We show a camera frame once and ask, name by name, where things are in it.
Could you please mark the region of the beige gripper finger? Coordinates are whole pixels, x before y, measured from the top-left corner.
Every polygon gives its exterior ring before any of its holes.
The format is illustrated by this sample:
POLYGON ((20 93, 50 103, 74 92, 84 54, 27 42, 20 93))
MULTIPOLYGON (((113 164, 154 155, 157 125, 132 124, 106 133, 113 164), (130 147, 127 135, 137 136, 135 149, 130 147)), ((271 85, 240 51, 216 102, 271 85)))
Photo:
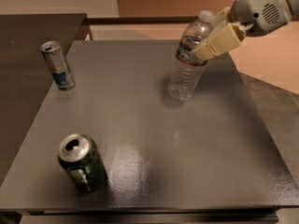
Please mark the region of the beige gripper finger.
POLYGON ((240 22, 229 22, 221 28, 214 29, 190 52, 190 55, 197 62, 205 62, 236 49, 252 27, 252 23, 244 25, 240 22))
POLYGON ((217 37, 224 39, 228 36, 231 27, 230 11, 230 7, 225 7, 223 11, 215 16, 212 21, 212 30, 209 33, 208 38, 217 37))

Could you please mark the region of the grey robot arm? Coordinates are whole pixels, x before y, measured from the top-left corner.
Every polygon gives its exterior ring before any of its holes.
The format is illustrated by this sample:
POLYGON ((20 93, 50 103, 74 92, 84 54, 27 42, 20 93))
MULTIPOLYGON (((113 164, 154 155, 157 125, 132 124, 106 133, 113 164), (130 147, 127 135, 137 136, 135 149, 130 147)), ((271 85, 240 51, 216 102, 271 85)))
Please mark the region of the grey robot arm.
POLYGON ((213 21, 213 30, 191 55, 208 61, 239 47, 248 37, 264 36, 299 15, 299 0, 235 0, 213 21))

